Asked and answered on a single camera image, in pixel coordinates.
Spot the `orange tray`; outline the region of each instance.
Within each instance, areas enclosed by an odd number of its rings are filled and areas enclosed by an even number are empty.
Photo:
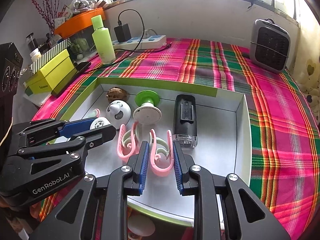
[[[56,28],[54,30],[54,34],[59,34],[64,39],[69,38],[73,34],[76,34],[77,32],[91,26],[91,18],[98,15],[101,15],[102,20],[106,19],[103,8],[97,8],[91,11],[80,13]]]

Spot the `walnut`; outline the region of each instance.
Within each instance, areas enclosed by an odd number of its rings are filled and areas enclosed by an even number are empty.
[[[115,100],[127,101],[127,91],[122,88],[114,87],[108,91],[107,99],[109,103],[112,103]]]

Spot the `white disc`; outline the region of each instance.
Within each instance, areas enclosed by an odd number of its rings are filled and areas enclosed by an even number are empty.
[[[90,125],[90,130],[92,129],[96,129],[98,127],[102,127],[102,126],[105,126],[105,125],[108,125],[110,124],[110,122],[108,121],[107,118],[105,117],[99,117],[97,119],[95,119],[92,124]]]
[[[133,112],[133,118],[141,124],[153,124],[161,119],[162,113],[155,106],[140,106]]]
[[[151,236],[155,230],[155,224],[150,218],[142,215],[133,215],[128,219],[129,230],[138,236]]]

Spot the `table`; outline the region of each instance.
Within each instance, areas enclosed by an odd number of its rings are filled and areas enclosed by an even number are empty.
[[[319,192],[319,131],[308,104],[287,71],[263,70],[244,57],[247,49],[195,39],[167,39],[160,53],[135,53],[122,63],[79,77],[50,97],[34,120],[60,118],[97,77],[139,77],[189,82],[246,94],[252,131],[250,188],[296,240],[310,223]],[[91,68],[101,66],[92,59]],[[41,217],[66,194],[46,199]]]

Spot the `black charger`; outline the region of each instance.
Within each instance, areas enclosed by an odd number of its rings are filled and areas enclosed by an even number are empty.
[[[117,27],[115,27],[115,33],[118,42],[125,42],[131,39],[131,33],[129,29],[129,25],[126,23],[122,25],[122,22],[119,20],[118,21]]]

